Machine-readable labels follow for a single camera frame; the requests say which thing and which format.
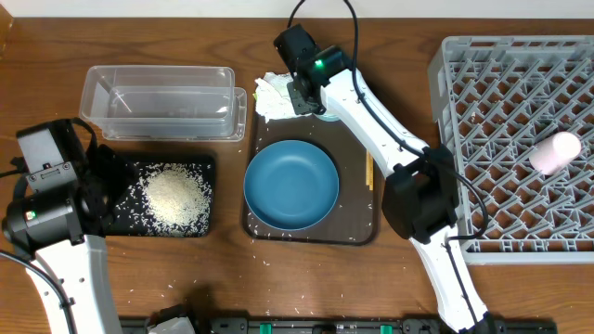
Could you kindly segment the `dark blue plate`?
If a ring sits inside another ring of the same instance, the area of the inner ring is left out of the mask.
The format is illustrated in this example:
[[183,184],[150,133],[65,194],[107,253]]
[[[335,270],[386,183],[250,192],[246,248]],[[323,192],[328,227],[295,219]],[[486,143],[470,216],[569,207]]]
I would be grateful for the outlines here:
[[339,194],[333,159],[301,140],[265,147],[251,160],[243,182],[244,199],[255,217],[286,231],[317,225],[333,210]]

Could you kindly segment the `pink cup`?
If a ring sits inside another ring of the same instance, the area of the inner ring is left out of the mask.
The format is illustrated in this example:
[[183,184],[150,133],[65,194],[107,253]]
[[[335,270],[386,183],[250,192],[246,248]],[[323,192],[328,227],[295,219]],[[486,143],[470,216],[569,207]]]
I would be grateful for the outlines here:
[[537,143],[529,162],[536,171],[553,175],[572,162],[581,149],[581,142],[576,135],[560,132]]

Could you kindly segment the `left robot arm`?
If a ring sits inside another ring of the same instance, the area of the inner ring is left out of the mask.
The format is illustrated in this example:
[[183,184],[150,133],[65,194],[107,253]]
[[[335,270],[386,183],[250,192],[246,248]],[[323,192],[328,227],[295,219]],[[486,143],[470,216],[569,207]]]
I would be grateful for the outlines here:
[[78,126],[92,129],[71,118],[18,131],[11,173],[19,179],[2,221],[14,250],[1,255],[26,269],[52,332],[120,333],[106,229],[137,171],[96,139],[83,146]]

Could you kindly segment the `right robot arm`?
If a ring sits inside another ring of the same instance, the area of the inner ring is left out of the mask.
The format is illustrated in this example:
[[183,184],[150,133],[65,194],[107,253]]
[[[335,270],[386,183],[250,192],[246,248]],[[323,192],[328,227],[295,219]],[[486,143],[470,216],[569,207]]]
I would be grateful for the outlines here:
[[293,79],[295,113],[308,106],[313,114],[335,115],[380,167],[382,213],[419,255],[443,322],[457,333],[497,332],[462,255],[458,185],[470,181],[456,171],[451,151],[431,148],[394,117],[369,90],[356,55],[336,45],[321,49],[301,25],[287,27],[274,47]]

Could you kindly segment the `grey dishwasher rack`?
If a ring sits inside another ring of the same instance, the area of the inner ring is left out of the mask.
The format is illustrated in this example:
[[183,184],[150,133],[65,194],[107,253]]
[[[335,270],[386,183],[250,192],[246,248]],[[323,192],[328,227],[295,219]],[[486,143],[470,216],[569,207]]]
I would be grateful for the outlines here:
[[[440,139],[470,181],[457,210],[467,263],[592,263],[592,38],[451,36],[428,78]],[[529,157],[560,132],[581,152],[544,175]]]

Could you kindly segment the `light blue bowl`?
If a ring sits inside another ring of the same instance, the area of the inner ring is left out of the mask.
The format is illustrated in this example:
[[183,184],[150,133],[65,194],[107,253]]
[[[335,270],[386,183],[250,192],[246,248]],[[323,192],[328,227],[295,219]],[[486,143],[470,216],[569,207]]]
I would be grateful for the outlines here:
[[337,122],[340,118],[332,113],[325,112],[323,114],[316,114],[316,117],[324,122]]

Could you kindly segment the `crumpled white paper napkin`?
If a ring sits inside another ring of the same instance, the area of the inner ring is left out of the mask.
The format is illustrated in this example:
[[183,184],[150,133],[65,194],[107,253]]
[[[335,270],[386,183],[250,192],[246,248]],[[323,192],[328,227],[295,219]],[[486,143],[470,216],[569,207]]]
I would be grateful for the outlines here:
[[265,122],[297,118],[287,84],[291,75],[267,72],[263,78],[255,80],[255,111],[265,118]]

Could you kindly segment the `clear plastic bin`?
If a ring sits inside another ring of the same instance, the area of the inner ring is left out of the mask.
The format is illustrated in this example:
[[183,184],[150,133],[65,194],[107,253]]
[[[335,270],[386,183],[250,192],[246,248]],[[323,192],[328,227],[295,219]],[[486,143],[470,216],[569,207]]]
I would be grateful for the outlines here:
[[87,72],[79,117],[114,141],[239,142],[247,108],[229,67],[106,65]]

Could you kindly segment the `dark brown serving tray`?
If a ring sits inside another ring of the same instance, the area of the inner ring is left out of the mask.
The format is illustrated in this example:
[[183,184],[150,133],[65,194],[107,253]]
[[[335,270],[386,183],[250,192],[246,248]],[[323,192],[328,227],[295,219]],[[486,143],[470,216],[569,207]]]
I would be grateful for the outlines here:
[[379,228],[375,206],[379,186],[366,186],[366,150],[341,122],[324,122],[314,115],[265,122],[255,111],[252,158],[265,147],[282,140],[301,140],[322,148],[334,161],[340,176],[340,194],[329,213],[317,225],[286,231],[264,224],[246,201],[242,221],[253,238],[360,246],[369,243]]

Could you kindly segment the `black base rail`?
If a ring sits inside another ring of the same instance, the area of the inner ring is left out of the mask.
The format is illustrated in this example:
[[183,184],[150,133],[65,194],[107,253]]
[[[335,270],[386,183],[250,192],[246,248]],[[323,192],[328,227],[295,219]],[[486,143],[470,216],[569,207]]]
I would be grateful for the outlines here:
[[[202,325],[190,323],[192,333],[205,334],[447,334],[453,330],[437,319],[397,319],[394,321],[276,320],[240,317],[214,318]],[[479,324],[476,333],[557,334],[550,321],[510,321],[490,318]]]

